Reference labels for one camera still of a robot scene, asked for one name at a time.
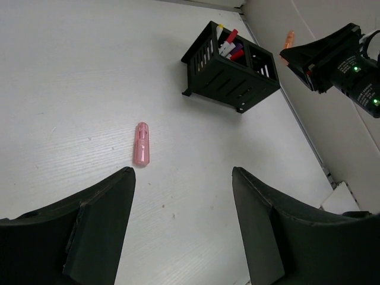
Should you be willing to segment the orange highlighter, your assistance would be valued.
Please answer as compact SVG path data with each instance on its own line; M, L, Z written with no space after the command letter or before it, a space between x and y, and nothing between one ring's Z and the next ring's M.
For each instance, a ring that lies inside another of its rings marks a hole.
M293 30L290 30L287 34L287 38L286 38L286 41L284 43L283 49L292 48L294 41L295 41L295 32ZM289 62L287 60L285 60L282 56L280 56L280 58L285 65L289 64Z

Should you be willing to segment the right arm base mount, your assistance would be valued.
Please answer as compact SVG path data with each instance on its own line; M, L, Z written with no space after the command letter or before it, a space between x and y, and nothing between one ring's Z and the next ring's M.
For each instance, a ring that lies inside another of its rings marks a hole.
M321 209L333 214L360 211L359 205L345 182L340 182L321 204Z

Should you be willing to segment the blue capped marker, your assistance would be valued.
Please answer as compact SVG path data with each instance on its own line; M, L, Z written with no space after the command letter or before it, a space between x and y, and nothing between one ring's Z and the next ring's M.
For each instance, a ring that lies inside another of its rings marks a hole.
M219 55L226 57L235 47L236 46L233 42L229 43L229 42L225 41L218 50Z

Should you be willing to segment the red capped marker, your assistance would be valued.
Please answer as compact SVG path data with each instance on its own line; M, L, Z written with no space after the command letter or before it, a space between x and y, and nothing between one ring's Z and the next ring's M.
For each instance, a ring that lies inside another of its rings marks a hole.
M239 50L237 51L236 53L234 53L233 55L229 55L229 59L231 61L237 61L238 59L240 59L242 56L244 55L244 51L243 50Z

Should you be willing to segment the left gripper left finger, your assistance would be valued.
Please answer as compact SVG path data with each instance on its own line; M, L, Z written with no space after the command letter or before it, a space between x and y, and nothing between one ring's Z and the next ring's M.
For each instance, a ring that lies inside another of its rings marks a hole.
M2 284L113 284L135 192L124 167L51 205L1 220Z

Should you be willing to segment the pink highlighter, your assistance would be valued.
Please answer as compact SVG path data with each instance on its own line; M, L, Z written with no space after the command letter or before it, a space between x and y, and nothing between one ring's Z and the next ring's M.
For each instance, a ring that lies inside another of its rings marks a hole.
M136 126L133 162L139 167L146 167L150 162L149 129L145 122Z

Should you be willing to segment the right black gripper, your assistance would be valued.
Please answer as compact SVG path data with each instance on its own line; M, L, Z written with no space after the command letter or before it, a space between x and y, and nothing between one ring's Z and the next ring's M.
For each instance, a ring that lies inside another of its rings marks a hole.
M374 118L379 118L379 58L369 56L376 29L363 34L350 23L312 43L283 49L287 67L319 94L335 87Z

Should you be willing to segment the long red marker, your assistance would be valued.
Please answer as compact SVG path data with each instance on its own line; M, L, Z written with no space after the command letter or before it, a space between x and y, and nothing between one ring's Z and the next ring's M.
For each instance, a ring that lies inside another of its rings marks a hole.
M237 35L238 35L238 31L236 29L233 29L226 39L227 46L230 46L230 44L234 41Z

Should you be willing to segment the yellow capped marker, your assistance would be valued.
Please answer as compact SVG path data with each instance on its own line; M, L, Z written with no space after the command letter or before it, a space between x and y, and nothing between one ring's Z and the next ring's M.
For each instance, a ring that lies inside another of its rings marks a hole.
M216 39L217 41L219 41L219 38L223 32L223 29L224 29L224 26L222 24L219 24L217 27L216 27Z

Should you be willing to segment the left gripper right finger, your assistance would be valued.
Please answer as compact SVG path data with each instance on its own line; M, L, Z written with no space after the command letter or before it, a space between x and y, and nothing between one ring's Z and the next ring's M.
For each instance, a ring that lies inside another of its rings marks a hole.
M252 284L378 284L379 215L333 214L242 167L232 188Z

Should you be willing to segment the purple capped marker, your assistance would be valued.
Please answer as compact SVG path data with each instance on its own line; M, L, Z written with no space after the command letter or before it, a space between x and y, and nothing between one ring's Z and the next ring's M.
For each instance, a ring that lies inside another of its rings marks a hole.
M231 51L231 54L234 55L235 53L237 53L238 51L240 51L241 49L243 48L243 45L240 44L240 43L237 43L235 48Z

